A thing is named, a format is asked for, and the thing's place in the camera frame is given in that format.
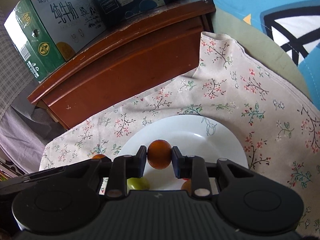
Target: orange fruit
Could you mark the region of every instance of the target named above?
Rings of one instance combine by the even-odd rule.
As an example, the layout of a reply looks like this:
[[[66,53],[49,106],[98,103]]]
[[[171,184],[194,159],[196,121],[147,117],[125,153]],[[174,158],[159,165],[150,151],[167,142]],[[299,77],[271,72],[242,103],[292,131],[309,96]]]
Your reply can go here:
[[[171,163],[171,145],[165,140],[153,141],[147,150],[147,159],[151,167],[162,170]]]
[[[97,154],[97,155],[93,156],[92,159],[102,159],[104,157],[105,157],[104,154]]]
[[[182,184],[181,190],[186,190],[189,195],[191,195],[191,179],[188,179],[185,183]]]

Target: gray cloth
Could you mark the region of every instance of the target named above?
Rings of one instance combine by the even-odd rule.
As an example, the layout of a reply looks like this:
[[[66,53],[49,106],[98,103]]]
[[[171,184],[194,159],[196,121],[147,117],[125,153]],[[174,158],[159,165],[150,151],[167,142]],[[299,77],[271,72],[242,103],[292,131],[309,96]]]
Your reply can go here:
[[[33,80],[4,28],[4,22],[0,9],[0,120],[12,101]]]
[[[46,144],[65,132],[46,110],[27,100],[37,85],[35,80],[30,82],[0,120],[0,147],[26,173],[39,170]]]

